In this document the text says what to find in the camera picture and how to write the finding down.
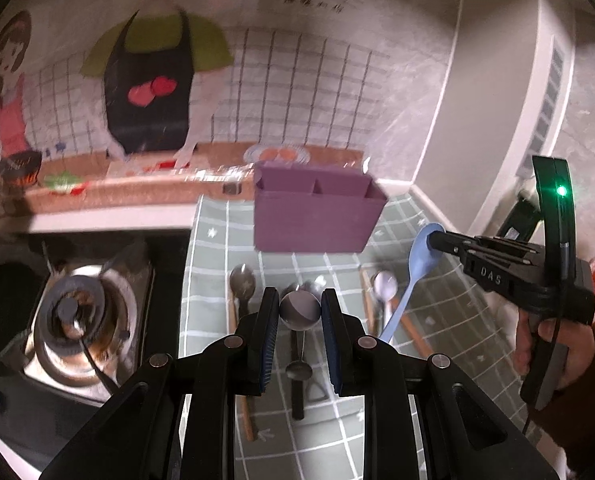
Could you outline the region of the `person's right hand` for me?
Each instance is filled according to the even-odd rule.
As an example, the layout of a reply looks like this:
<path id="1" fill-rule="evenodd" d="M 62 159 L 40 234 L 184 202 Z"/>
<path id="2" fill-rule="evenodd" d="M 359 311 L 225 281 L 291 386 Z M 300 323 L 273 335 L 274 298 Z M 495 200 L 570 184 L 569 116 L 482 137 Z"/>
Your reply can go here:
<path id="1" fill-rule="evenodd" d="M 563 389 L 581 378 L 590 367 L 595 356 L 595 336 L 593 336 L 593 329 L 590 326 L 563 320 L 560 324 L 557 341 L 569 348 L 567 362 L 558 385 L 559 389 Z M 520 310 L 517 333 L 515 333 L 513 366 L 521 376 L 526 376 L 529 372 L 533 345 L 529 314 Z"/>

